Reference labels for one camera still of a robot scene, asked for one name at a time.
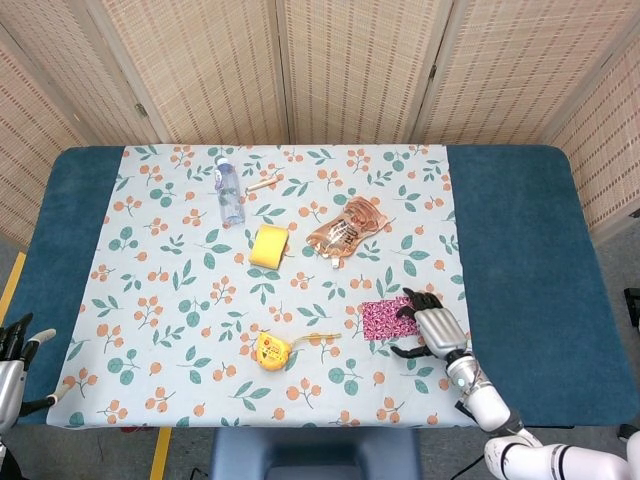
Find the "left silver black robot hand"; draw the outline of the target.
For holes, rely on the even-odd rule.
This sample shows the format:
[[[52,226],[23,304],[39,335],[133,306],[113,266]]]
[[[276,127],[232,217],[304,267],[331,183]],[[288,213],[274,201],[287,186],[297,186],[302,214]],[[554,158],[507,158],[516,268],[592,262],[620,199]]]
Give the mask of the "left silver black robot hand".
[[[29,368],[40,345],[56,336],[56,330],[50,328],[26,340],[32,319],[33,314],[27,313],[8,327],[0,327],[0,436],[19,418],[57,405],[71,389],[63,383],[40,399],[23,400]]]

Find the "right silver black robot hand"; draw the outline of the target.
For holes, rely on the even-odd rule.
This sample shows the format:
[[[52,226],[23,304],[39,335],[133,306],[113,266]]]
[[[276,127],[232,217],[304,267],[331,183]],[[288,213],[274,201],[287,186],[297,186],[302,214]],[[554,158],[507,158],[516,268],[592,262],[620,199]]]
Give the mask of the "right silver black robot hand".
[[[403,350],[395,345],[390,350],[404,359],[433,356],[451,364],[466,355],[467,338],[453,314],[438,297],[429,292],[404,288],[409,304],[396,312],[398,319],[414,320],[424,345]]]

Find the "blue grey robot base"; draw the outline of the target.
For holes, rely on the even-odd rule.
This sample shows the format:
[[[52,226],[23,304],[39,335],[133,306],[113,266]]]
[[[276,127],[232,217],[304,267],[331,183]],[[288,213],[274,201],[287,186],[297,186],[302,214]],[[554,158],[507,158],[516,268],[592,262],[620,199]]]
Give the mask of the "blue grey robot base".
[[[209,480],[422,480],[419,438],[385,427],[220,428]]]

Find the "teal blue table cover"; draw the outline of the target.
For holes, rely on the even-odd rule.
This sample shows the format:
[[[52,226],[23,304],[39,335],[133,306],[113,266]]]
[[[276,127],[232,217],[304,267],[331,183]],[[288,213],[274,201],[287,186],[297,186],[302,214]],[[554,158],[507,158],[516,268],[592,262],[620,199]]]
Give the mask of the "teal blue table cover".
[[[527,426],[605,426],[640,411],[564,153],[544,145],[442,146],[463,268],[467,346]],[[55,161],[6,322],[53,328],[25,398],[62,365],[124,150],[76,147]]]

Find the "orange brown spout pouch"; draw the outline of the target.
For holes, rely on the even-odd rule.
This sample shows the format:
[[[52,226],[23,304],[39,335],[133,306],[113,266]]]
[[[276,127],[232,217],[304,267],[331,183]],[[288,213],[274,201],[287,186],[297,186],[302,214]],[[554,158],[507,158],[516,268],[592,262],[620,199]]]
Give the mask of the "orange brown spout pouch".
[[[355,196],[339,215],[309,234],[306,243],[338,269],[342,259],[351,256],[362,241],[377,234],[387,223],[388,217],[370,200]]]

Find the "yellow tape measure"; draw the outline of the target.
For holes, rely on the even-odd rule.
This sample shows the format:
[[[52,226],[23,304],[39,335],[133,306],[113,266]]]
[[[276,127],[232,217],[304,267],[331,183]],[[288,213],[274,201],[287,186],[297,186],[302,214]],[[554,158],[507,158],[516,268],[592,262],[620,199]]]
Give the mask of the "yellow tape measure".
[[[299,337],[292,342],[285,341],[268,332],[261,332],[257,339],[256,361],[267,371],[284,369],[289,363],[294,346],[312,340],[338,339],[341,335],[334,334],[310,334]]]

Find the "floral printed tablecloth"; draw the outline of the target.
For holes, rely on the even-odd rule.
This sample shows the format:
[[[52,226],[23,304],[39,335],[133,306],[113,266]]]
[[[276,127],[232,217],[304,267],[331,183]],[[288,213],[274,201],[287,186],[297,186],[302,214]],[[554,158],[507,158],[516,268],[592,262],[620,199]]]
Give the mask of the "floral printed tablecloth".
[[[245,222],[221,220],[216,160]],[[277,176],[253,192],[246,188]],[[306,243],[355,196],[388,217],[334,269]],[[251,265],[261,225],[289,232],[277,270]],[[465,426],[418,336],[368,341],[363,302],[435,294],[468,322],[447,152],[431,145],[130,146],[122,155],[59,381],[51,426]],[[257,339],[294,346],[284,369]]]

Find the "yellow sponge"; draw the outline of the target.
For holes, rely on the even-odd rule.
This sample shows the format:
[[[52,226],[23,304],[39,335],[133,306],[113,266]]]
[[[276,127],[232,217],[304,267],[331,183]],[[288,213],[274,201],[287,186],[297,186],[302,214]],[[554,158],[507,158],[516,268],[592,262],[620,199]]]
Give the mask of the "yellow sponge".
[[[289,232],[285,228],[263,224],[258,229],[251,248],[251,265],[277,270],[288,242]]]

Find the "black equipment block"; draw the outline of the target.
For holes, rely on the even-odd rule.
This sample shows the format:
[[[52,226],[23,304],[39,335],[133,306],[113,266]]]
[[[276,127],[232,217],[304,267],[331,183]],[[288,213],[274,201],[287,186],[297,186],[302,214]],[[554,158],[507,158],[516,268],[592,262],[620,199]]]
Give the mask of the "black equipment block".
[[[624,297],[630,323],[640,331],[640,288],[626,288]]]

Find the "woven bamboo screen panel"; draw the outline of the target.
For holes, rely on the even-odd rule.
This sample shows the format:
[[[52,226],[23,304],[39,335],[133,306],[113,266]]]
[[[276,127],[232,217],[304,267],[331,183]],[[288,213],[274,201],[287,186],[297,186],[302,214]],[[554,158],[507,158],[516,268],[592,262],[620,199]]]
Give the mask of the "woven bamboo screen panel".
[[[408,142],[453,6],[454,0],[275,0],[290,139]]]
[[[103,12],[100,0],[0,0],[0,23],[70,99],[97,137],[92,144],[159,143],[149,116],[135,110],[143,101]]]
[[[537,143],[640,0],[454,0],[412,140]]]
[[[607,61],[546,142],[567,156],[588,229],[609,238],[640,210],[640,35]]]
[[[274,0],[101,0],[160,138],[288,139]]]
[[[0,235],[27,248],[57,157],[96,141],[51,75],[0,23]]]

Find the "clear plastic water bottle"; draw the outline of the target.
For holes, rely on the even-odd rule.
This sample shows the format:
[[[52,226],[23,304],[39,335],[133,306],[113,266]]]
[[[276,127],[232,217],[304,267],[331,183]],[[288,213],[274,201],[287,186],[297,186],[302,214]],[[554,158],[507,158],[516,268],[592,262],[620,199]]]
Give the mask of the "clear plastic water bottle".
[[[222,222],[226,225],[243,224],[242,189],[236,169],[226,157],[216,160],[215,190]]]

